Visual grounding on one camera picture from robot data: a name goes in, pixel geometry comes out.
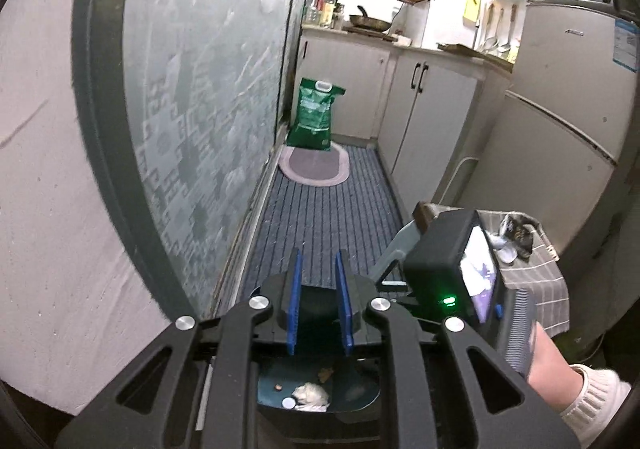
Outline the person's right hand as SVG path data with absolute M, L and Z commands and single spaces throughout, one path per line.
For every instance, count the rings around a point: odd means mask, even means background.
M 532 366 L 527 382 L 557 413 L 562 413 L 579 397 L 584 386 L 582 373 L 564 359 L 540 323 L 536 323 Z

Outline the white knit sleeve forearm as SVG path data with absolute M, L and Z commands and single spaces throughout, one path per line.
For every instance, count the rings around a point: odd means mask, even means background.
M 570 365 L 582 377 L 582 389 L 561 413 L 561 419 L 577 436 L 580 447 L 589 448 L 612 421 L 631 391 L 631 385 L 610 369 Z

